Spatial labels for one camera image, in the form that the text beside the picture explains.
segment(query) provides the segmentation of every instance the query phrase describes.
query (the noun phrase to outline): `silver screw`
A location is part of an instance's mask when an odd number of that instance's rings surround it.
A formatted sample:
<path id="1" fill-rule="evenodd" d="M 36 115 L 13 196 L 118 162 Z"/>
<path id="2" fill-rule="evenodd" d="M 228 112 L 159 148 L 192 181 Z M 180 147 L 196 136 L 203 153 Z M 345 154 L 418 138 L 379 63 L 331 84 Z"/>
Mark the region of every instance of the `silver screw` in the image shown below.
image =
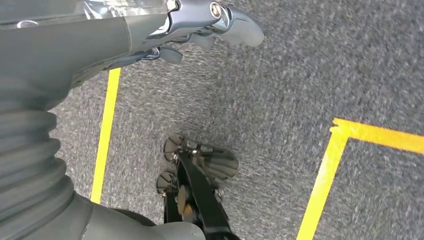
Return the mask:
<path id="1" fill-rule="evenodd" d="M 209 8 L 210 8 L 210 13 L 212 14 L 212 17 L 216 19 L 221 18 L 221 15 L 223 14 L 221 10 L 221 6 L 216 1 L 211 2 Z"/>

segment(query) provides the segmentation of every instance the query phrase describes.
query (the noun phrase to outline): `black metal frame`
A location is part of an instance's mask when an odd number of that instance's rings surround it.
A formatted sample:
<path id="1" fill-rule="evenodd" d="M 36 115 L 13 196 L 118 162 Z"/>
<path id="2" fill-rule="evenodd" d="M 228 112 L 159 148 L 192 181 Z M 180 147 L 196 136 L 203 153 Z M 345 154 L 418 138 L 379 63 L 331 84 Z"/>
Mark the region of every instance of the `black metal frame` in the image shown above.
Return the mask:
<path id="1" fill-rule="evenodd" d="M 207 240 L 239 240 L 231 231 L 227 214 L 215 196 L 215 189 L 194 165 L 195 154 L 183 150 L 178 155 L 177 189 L 183 185 L 190 189 L 190 206 L 197 219 L 192 223 L 203 230 Z M 175 191 L 169 190 L 164 196 L 164 223 L 182 222 Z"/>

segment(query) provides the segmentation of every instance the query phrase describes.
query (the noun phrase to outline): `gray carpet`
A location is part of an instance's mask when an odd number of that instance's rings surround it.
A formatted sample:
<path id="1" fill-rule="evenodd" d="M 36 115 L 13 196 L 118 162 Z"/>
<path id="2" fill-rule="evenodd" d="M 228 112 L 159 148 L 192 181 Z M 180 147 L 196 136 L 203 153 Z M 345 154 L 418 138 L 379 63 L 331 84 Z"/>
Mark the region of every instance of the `gray carpet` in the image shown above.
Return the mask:
<path id="1" fill-rule="evenodd" d="M 182 46 L 122 70 L 102 204 L 160 223 L 157 175 L 171 133 L 233 150 L 224 207 L 246 240 L 295 239 L 334 117 L 424 135 L 424 2 L 226 1 L 263 26 L 258 48 Z M 89 197 L 107 86 L 102 73 L 54 112 Z M 315 239 L 424 239 L 424 157 L 350 140 Z"/>

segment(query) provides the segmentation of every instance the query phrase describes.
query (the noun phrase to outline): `yellow tape line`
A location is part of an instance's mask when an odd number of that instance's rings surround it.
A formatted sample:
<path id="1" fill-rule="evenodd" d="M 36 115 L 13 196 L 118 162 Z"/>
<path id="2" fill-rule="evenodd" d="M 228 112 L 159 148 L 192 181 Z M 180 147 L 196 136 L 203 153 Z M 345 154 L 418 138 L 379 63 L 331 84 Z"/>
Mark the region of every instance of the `yellow tape line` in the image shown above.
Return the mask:
<path id="1" fill-rule="evenodd" d="M 312 193 L 310 194 L 309 203 L 307 204 L 303 221 L 300 225 L 297 240 L 311 240 L 314 237 L 347 142 L 348 138 L 344 135 L 337 133 L 331 135 Z"/>
<path id="2" fill-rule="evenodd" d="M 297 234 L 297 240 L 312 240 L 327 201 L 337 167 L 349 138 L 424 154 L 424 136 L 335 118 L 331 137 Z"/>
<path id="3" fill-rule="evenodd" d="M 342 134 L 356 140 L 424 154 L 424 136 L 335 118 Z"/>
<path id="4" fill-rule="evenodd" d="M 110 70 L 107 82 L 106 99 L 104 101 L 103 119 L 95 160 L 94 179 L 91 190 L 91 201 L 99 204 L 102 196 L 103 179 L 105 177 L 106 160 L 108 158 L 109 141 L 114 122 L 115 104 L 117 101 L 121 69 Z"/>

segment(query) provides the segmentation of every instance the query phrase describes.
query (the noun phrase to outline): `small wheel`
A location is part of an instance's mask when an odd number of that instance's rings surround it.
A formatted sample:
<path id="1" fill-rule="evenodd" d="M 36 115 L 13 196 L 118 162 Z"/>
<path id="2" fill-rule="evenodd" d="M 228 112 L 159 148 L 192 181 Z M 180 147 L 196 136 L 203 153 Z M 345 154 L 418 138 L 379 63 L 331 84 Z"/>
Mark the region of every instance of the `small wheel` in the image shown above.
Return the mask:
<path id="1" fill-rule="evenodd" d="M 164 194 L 169 190 L 177 189 L 177 177 L 169 171 L 163 171 L 156 180 L 156 191 L 158 194 Z"/>
<path id="2" fill-rule="evenodd" d="M 173 162 L 173 154 L 186 145 L 186 140 L 179 134 L 171 135 L 163 145 L 163 156 L 168 162 Z"/>

